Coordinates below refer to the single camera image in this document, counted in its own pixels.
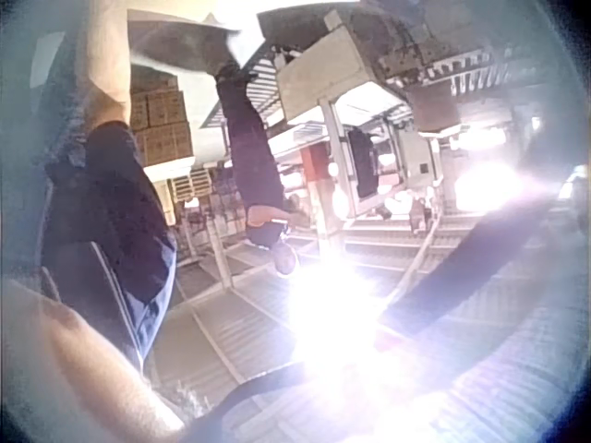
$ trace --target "dark shirt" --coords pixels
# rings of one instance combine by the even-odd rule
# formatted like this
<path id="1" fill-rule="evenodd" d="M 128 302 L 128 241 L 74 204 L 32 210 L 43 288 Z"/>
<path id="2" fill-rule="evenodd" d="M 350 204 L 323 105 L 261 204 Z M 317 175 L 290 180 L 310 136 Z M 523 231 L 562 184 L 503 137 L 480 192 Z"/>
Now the dark shirt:
<path id="1" fill-rule="evenodd" d="M 234 179 L 245 211 L 251 206 L 286 210 L 284 188 L 271 153 L 259 113 L 252 106 L 244 84 L 225 81 L 217 85 L 228 127 Z M 247 224 L 247 238 L 254 245 L 271 248 L 286 226 L 267 222 L 260 227 Z"/>

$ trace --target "ceiling light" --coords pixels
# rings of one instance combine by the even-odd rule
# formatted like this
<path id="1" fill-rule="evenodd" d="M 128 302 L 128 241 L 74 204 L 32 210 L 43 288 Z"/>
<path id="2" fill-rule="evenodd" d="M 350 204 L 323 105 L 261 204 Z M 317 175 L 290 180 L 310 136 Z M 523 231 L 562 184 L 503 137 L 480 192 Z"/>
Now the ceiling light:
<path id="1" fill-rule="evenodd" d="M 301 173 L 281 175 L 281 183 L 286 189 L 301 187 L 304 184 L 304 177 Z"/>
<path id="2" fill-rule="evenodd" d="M 542 119 L 539 117 L 532 117 L 532 128 L 534 131 L 537 131 L 540 127 L 542 127 Z"/>
<path id="3" fill-rule="evenodd" d="M 368 81 L 343 94 L 335 106 L 344 125 L 359 126 L 401 104 L 404 101 L 393 92 Z"/>
<path id="4" fill-rule="evenodd" d="M 438 152 L 440 152 L 440 141 L 437 140 L 436 138 L 433 138 L 430 142 L 431 144 L 431 151 L 434 154 L 437 154 Z"/>
<path id="5" fill-rule="evenodd" d="M 458 134 L 462 130 L 462 125 L 454 125 L 442 129 L 440 132 L 418 132 L 418 135 L 425 138 L 446 138 Z"/>
<path id="6" fill-rule="evenodd" d="M 396 163 L 396 155 L 381 154 L 380 156 L 378 156 L 378 162 L 380 162 L 380 164 L 385 167 L 391 166 Z"/>
<path id="7" fill-rule="evenodd" d="M 378 194 L 384 196 L 392 191 L 392 185 L 380 185 L 378 186 Z"/>
<path id="8" fill-rule="evenodd" d="M 277 111 L 275 111 L 273 114 L 271 114 L 267 117 L 267 125 L 269 127 L 275 126 L 279 122 L 281 122 L 283 119 L 284 119 L 283 108 L 279 108 Z"/>
<path id="9" fill-rule="evenodd" d="M 298 117 L 291 119 L 288 123 L 289 125 L 302 125 L 303 123 L 308 122 L 324 123 L 324 114 L 322 113 L 322 108 L 316 106 L 309 111 L 300 114 Z"/>
<path id="10" fill-rule="evenodd" d="M 340 186 L 337 186 L 332 193 L 332 210 L 341 220 L 346 220 L 349 215 L 349 200 Z"/>
<path id="11" fill-rule="evenodd" d="M 505 131 L 498 127 L 491 129 L 471 129 L 457 138 L 457 147 L 462 150 L 488 150 L 507 141 Z"/>
<path id="12" fill-rule="evenodd" d="M 331 177 L 336 177 L 339 174 L 339 165 L 335 162 L 329 163 L 329 175 Z"/>
<path id="13" fill-rule="evenodd" d="M 566 182 L 562 185 L 558 200 L 568 200 L 573 195 L 573 182 Z"/>

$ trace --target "man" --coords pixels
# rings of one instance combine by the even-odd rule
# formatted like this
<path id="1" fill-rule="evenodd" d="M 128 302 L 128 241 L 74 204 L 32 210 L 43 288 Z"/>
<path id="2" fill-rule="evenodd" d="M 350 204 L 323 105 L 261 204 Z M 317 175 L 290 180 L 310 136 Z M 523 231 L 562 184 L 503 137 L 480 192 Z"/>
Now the man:
<path id="1" fill-rule="evenodd" d="M 284 242 L 288 225 L 309 225 L 302 212 L 292 212 L 267 140 L 265 127 L 247 96 L 250 74 L 235 63 L 216 76 L 223 114 L 227 121 L 234 179 L 247 214 L 247 238 L 269 249 L 275 269 L 289 276 L 298 266 L 297 254 Z"/>
<path id="2" fill-rule="evenodd" d="M 66 210 L 70 196 L 75 207 L 73 218 L 59 220 L 68 223 L 64 229 L 53 219 L 59 211 L 49 214 L 42 269 L 55 301 L 31 289 L 34 276 L 20 265 L 3 277 L 3 441 L 182 441 L 183 423 L 138 371 L 168 305 L 175 243 L 128 126 L 126 4 L 90 0 L 87 19 L 77 60 L 86 166 L 50 174 L 52 205 Z M 93 263 L 102 266 L 103 277 L 84 274 Z M 117 340 L 121 336 L 109 336 L 117 327 L 112 318 L 93 315 L 110 303 L 106 293 L 103 299 L 97 293 L 95 277 L 118 293 L 136 354 Z M 78 307 L 59 303 L 65 295 L 94 310 L 82 316 Z"/>

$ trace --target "metal pole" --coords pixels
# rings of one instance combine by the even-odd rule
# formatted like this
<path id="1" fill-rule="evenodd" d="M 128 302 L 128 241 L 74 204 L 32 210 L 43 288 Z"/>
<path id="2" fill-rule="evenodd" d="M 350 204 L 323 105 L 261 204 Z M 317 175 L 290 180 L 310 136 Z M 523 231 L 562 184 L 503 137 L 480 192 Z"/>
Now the metal pole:
<path id="1" fill-rule="evenodd" d="M 223 252 L 222 239 L 220 238 L 218 228 L 215 225 L 213 214 L 211 214 L 210 217 L 207 217 L 205 225 L 207 228 L 207 234 L 210 237 L 211 249 L 213 249 L 213 254 L 215 255 L 215 262 L 218 265 L 218 270 L 222 277 L 222 287 L 224 289 L 232 288 L 234 286 L 234 283 L 232 282 L 232 272 L 230 271 L 230 266 L 228 265 L 225 253 Z"/>
<path id="2" fill-rule="evenodd" d="M 195 250 L 195 245 L 193 245 L 193 235 L 191 235 L 191 228 L 188 224 L 186 213 L 181 214 L 181 227 L 183 228 L 183 234 L 187 239 L 189 254 L 191 258 L 195 258 L 197 256 L 197 251 Z"/>
<path id="3" fill-rule="evenodd" d="M 331 154 L 334 162 L 339 167 L 337 183 L 347 195 L 349 201 L 349 217 L 356 215 L 356 203 L 353 198 L 353 189 L 349 181 L 349 165 L 347 161 L 348 149 L 344 145 L 344 131 L 339 117 L 334 109 L 334 105 L 327 99 L 319 101 L 320 108 L 324 114 L 324 124 L 329 133 L 329 143 L 331 145 Z"/>
<path id="4" fill-rule="evenodd" d="M 408 180 L 407 175 L 407 168 L 406 168 L 406 158 L 404 156 L 404 152 L 400 146 L 400 139 L 398 138 L 398 134 L 394 132 L 392 128 L 392 123 L 388 121 L 388 119 L 384 119 L 384 123 L 386 125 L 386 129 L 388 130 L 388 137 L 394 147 L 394 154 L 396 155 L 396 166 L 398 167 L 398 174 L 401 178 L 405 181 Z"/>

